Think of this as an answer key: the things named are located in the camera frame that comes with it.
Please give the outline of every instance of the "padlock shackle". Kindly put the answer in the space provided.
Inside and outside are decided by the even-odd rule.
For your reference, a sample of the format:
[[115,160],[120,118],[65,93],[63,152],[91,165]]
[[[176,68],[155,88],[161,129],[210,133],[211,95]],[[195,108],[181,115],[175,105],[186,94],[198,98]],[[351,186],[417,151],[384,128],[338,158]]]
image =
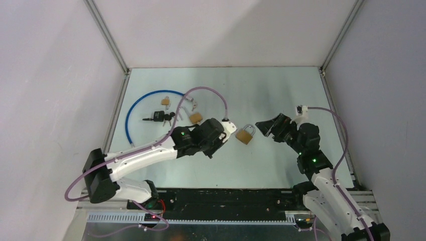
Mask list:
[[250,133],[250,135],[251,135],[251,136],[254,136],[254,133],[256,133],[256,128],[254,127],[254,125],[247,124],[247,125],[245,125],[245,126],[242,128],[242,130],[245,130],[245,131],[246,131],[246,129],[247,129],[247,128],[249,128],[249,127],[253,130],[253,132],[252,132],[252,133]]

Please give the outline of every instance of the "blue cable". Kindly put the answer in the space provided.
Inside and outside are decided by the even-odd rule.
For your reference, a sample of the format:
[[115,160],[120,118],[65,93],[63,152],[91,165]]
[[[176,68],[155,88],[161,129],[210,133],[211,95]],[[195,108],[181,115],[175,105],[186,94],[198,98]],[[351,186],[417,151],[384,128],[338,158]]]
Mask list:
[[129,141],[130,145],[132,145],[132,146],[133,146],[133,141],[132,141],[132,139],[130,138],[130,135],[129,135],[129,117],[130,117],[130,113],[132,112],[133,108],[134,108],[134,107],[135,107],[135,106],[136,106],[136,105],[137,105],[137,104],[138,104],[141,100],[143,100],[144,98],[146,98],[146,97],[148,97],[148,96],[150,96],[150,95],[157,94],[157,93],[172,93],[172,94],[178,94],[178,95],[180,95],[180,96],[183,96],[183,95],[184,95],[183,93],[181,93],[181,92],[177,92],[177,91],[174,91],[174,90],[166,90],[166,89],[162,89],[162,90],[156,90],[156,91],[149,92],[149,93],[145,94],[144,96],[140,97],[138,100],[136,100],[136,101],[135,101],[135,103],[133,103],[132,107],[130,107],[129,112],[127,112],[127,116],[126,116],[126,123],[125,123],[125,125],[124,125],[124,128],[125,128],[125,130],[126,130],[127,140]]

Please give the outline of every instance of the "gray floor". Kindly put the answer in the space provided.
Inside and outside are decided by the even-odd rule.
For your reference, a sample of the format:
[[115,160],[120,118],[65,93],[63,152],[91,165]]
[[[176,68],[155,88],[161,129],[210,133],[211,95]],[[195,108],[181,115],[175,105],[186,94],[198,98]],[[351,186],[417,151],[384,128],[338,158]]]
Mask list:
[[[299,104],[329,107],[316,67],[133,69],[111,151],[130,148],[124,130],[125,116],[139,97],[159,89],[185,93],[196,86],[209,86],[220,92],[228,102],[230,120],[239,127],[271,119],[280,112],[293,118]],[[129,131],[136,146],[169,130],[169,124],[162,127],[159,123],[141,121],[155,110],[164,110],[160,101],[166,95],[171,99],[170,111],[175,110],[180,100],[178,95],[156,94],[141,101],[132,112]],[[198,102],[196,111],[204,118],[223,118],[224,105],[213,93],[199,90],[191,96]],[[184,121],[179,125],[190,124],[188,117],[182,114]],[[342,154],[342,146],[331,115],[311,110],[309,122],[320,127],[322,150],[335,164]],[[300,174],[296,158],[297,154],[286,144],[275,143],[258,132],[247,146],[232,137],[211,160],[200,153],[157,163],[128,177],[152,180],[157,187],[291,188],[307,180]],[[346,187],[353,187],[347,165],[341,166],[338,177]]]

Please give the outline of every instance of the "padlock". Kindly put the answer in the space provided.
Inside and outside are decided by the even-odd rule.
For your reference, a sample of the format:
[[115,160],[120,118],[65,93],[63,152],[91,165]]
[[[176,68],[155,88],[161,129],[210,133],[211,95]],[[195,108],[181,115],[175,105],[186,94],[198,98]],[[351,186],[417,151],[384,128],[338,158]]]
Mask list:
[[166,110],[170,108],[170,99],[168,96],[166,96],[164,99],[161,100],[161,105],[165,105]]
[[[246,131],[247,128],[251,128],[253,131],[249,133],[248,131]],[[252,140],[255,132],[256,132],[256,128],[253,125],[248,124],[242,129],[240,129],[235,135],[235,137],[237,137],[237,139],[240,140],[240,142],[247,145]]]
[[192,124],[200,123],[202,121],[202,115],[197,112],[189,116],[189,120],[191,121]]

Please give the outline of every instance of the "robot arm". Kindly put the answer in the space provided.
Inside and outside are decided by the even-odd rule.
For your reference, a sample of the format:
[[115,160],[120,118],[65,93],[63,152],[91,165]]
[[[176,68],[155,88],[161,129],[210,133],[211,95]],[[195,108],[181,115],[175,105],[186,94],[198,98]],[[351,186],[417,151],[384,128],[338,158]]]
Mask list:
[[130,199],[143,205],[156,202],[158,193],[154,183],[145,180],[137,182],[125,176],[135,170],[149,165],[178,159],[183,156],[192,156],[203,152],[212,158],[212,155],[230,138],[237,127],[228,120],[211,118],[199,126],[176,127],[171,135],[160,145],[154,146],[160,139],[145,147],[131,148],[127,151],[107,153],[100,149],[93,150],[84,166],[83,172],[107,162],[107,164],[87,175],[84,180],[87,186],[91,203],[100,203],[111,198]]
[[370,229],[375,241],[390,239],[387,227],[375,224],[356,203],[346,188],[333,182],[333,165],[320,150],[320,130],[310,123],[297,123],[279,114],[272,120],[256,123],[262,134],[273,135],[276,142],[285,142],[299,156],[297,166],[308,182],[293,187],[299,203],[311,210],[335,237],[342,240],[368,240],[365,225]]

